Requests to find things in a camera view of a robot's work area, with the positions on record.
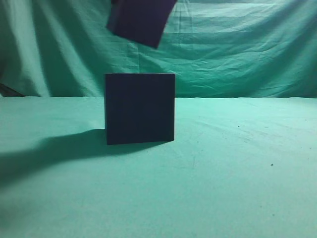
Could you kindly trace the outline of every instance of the purple cube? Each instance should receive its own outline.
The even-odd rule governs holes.
[[[115,35],[157,48],[177,0],[115,0],[107,28]]]
[[[174,140],[175,74],[106,74],[107,144]]]

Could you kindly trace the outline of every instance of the cube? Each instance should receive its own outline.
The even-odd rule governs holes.
[[[175,74],[106,74],[107,144],[173,141]]]
[[[157,48],[177,0],[113,0],[107,28],[115,35]]]

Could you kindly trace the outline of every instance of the green cloth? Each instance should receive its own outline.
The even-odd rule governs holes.
[[[103,98],[0,99],[1,238],[316,238],[317,99],[176,99],[107,146]]]
[[[0,82],[102,96],[104,73],[176,73],[178,97],[317,96],[316,0],[179,0],[158,50],[113,36],[110,0],[0,0]]]

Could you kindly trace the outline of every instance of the cube face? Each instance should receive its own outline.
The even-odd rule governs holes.
[[[107,28],[115,35],[153,48],[159,46],[177,0],[118,0]]]
[[[107,144],[174,140],[174,74],[106,74]]]

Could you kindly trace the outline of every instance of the green tablecloth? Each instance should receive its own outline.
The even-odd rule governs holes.
[[[103,98],[0,98],[1,238],[316,238],[317,99],[177,99],[107,146]]]

